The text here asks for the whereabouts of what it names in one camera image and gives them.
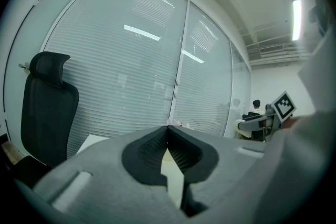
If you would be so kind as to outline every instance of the fluorescent light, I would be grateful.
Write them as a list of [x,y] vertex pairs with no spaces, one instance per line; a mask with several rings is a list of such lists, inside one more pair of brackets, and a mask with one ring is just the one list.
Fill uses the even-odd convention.
[[131,26],[128,26],[128,25],[124,25],[124,28],[126,30],[129,30],[129,31],[132,31],[134,33],[143,35],[145,37],[149,37],[149,38],[154,39],[156,41],[160,40],[160,37],[157,37],[155,35],[149,34],[149,33],[145,32],[145,31],[140,30],[140,29],[137,29],[137,28],[134,28],[134,27],[131,27]]
[[302,3],[301,0],[293,1],[294,11],[294,25],[293,25],[293,38],[292,40],[298,40],[301,32],[301,17],[302,17]]
[[197,58],[195,56],[193,56],[192,54],[190,54],[189,52],[185,51],[185,50],[182,50],[182,53],[184,55],[187,55],[188,57],[190,57],[191,59],[197,61],[197,62],[200,62],[200,63],[204,63],[204,61],[200,60],[200,58]]

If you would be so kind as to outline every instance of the ceiling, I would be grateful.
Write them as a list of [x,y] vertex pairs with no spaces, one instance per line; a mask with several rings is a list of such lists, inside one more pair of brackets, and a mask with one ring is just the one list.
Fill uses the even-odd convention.
[[314,0],[302,0],[301,38],[292,41],[294,0],[215,0],[230,16],[248,51],[250,64],[261,65],[307,59],[321,36],[308,22]]

